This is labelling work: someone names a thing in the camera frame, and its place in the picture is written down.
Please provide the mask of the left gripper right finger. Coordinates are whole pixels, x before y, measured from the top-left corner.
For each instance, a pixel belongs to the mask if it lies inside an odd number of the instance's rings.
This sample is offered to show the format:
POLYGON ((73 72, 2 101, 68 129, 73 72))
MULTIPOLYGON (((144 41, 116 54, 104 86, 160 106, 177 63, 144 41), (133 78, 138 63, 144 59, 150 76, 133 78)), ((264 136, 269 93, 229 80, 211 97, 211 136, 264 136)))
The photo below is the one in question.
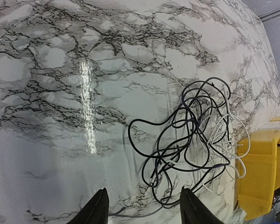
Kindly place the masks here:
POLYGON ((180 213, 182 224, 224 224, 189 188, 181 190, 180 213))

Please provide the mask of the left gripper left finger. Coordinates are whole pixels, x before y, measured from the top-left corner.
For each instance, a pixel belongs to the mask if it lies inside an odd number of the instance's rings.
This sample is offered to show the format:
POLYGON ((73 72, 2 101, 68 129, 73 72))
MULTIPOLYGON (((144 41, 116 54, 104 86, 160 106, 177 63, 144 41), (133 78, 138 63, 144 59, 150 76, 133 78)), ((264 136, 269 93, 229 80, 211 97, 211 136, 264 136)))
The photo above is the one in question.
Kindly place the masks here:
POLYGON ((67 224, 107 224, 108 212, 109 196, 103 188, 67 224))

